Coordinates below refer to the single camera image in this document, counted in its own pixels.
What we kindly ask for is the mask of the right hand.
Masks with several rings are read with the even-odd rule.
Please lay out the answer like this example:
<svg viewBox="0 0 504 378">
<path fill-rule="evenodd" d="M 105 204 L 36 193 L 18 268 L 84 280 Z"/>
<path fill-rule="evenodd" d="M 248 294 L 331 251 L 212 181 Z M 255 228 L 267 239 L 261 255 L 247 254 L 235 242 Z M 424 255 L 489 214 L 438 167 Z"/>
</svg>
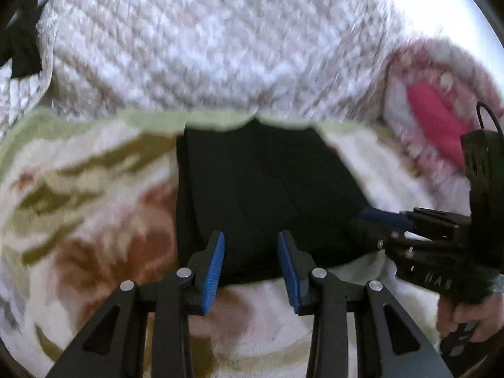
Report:
<svg viewBox="0 0 504 378">
<path fill-rule="evenodd" d="M 487 341 L 503 329 L 503 293 L 493 293 L 479 305 L 455 304 L 451 299 L 439 296 L 437 307 L 437 330 L 446 337 L 461 324 L 476 322 L 477 328 L 471 342 Z"/>
</svg>

